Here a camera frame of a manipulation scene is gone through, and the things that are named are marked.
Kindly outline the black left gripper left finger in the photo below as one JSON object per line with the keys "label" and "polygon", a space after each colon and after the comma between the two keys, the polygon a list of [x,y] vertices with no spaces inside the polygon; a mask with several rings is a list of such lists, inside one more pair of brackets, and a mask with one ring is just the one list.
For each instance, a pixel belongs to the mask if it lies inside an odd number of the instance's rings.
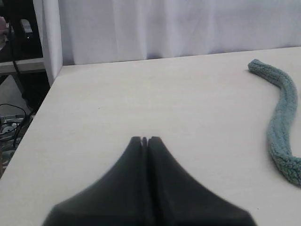
{"label": "black left gripper left finger", "polygon": [[45,226],[149,226],[147,139],[132,137],[101,179],[53,207]]}

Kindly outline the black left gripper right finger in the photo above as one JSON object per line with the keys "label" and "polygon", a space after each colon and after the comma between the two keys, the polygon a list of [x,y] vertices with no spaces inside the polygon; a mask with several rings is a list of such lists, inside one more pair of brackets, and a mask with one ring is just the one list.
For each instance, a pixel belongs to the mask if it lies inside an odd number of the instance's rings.
{"label": "black left gripper right finger", "polygon": [[254,226],[250,213],[196,181],[171,155],[162,139],[147,148],[148,180],[158,226]]}

